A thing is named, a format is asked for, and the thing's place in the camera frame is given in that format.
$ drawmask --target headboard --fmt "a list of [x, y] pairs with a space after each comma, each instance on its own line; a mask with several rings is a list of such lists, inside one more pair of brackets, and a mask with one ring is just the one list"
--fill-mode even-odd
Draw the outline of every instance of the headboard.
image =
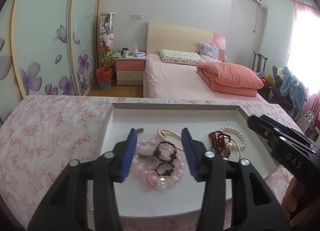
[[214, 43], [214, 46], [220, 47], [219, 60], [223, 60], [226, 48], [224, 36], [189, 26], [149, 22], [147, 53], [159, 54], [162, 49], [199, 53], [200, 42]]

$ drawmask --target red plastic bag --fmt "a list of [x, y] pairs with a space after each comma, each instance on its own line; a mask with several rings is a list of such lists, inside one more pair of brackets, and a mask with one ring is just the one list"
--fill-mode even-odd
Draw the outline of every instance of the red plastic bag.
[[96, 77], [99, 81], [111, 81], [113, 70], [110, 67], [101, 67], [96, 70]]

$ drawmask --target sliding wardrobe door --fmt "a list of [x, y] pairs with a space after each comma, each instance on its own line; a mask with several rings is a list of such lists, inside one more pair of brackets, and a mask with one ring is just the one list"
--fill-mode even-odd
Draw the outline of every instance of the sliding wardrobe door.
[[95, 37], [98, 0], [72, 0], [69, 12], [70, 29], [75, 32], [71, 45], [73, 75], [79, 95], [86, 95], [93, 84], [96, 70]]
[[67, 48], [68, 0], [15, 0], [12, 50], [21, 94], [76, 95]]
[[22, 100], [12, 66], [10, 23], [13, 0], [0, 11], [0, 127]]

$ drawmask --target floral tablecloth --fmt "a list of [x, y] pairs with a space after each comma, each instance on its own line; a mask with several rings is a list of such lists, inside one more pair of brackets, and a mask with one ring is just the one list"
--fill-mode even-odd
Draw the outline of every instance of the floral tablecloth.
[[[94, 159], [105, 115], [113, 102], [239, 105], [248, 115], [266, 114], [300, 130], [276, 104], [173, 99], [28, 96], [0, 128], [0, 194], [27, 228], [41, 199], [71, 159]], [[280, 167], [266, 182], [281, 202], [292, 175]], [[122, 219], [124, 230], [195, 230], [199, 213], [158, 219]], [[231, 203], [225, 226], [230, 225]]]

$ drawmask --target white tray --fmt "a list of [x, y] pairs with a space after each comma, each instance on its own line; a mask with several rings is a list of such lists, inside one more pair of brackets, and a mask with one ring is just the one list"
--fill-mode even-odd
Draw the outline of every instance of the white tray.
[[[248, 116], [238, 106], [182, 105], [182, 104], [136, 104], [114, 103], [106, 116], [99, 138], [96, 156], [111, 151], [117, 142], [127, 139], [131, 128], [144, 128], [138, 139], [156, 139], [160, 127], [181, 135], [187, 127], [193, 139], [204, 143], [210, 150], [208, 134], [222, 126], [238, 129], [246, 137], [247, 146], [242, 158], [249, 159], [263, 178], [271, 175], [279, 166], [268, 153], [265, 140], [247, 127]], [[180, 141], [168, 138], [182, 147]], [[238, 160], [233, 151], [229, 157]], [[173, 188], [159, 190], [142, 184], [129, 175], [124, 183], [115, 183], [115, 193], [122, 217], [149, 218], [185, 214], [201, 208], [204, 185], [190, 175], [188, 166], [181, 181]], [[92, 187], [89, 192], [88, 209], [93, 211]], [[226, 199], [231, 199], [231, 181], [227, 180]]]

